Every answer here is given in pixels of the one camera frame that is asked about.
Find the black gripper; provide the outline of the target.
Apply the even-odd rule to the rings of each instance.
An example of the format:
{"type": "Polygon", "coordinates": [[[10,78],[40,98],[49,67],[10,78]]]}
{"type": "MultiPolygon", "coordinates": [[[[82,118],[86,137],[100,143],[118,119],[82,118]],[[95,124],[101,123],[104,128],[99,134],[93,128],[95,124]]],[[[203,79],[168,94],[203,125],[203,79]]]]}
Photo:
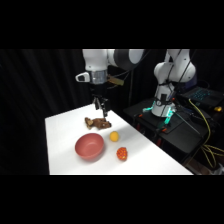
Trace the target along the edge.
{"type": "Polygon", "coordinates": [[[91,84],[90,85],[91,95],[94,98],[93,103],[95,104],[96,110],[100,109],[100,101],[98,98],[103,98],[101,103],[101,108],[103,111],[103,116],[107,117],[108,112],[111,110],[110,100],[106,99],[107,94],[107,84],[91,84]]]}

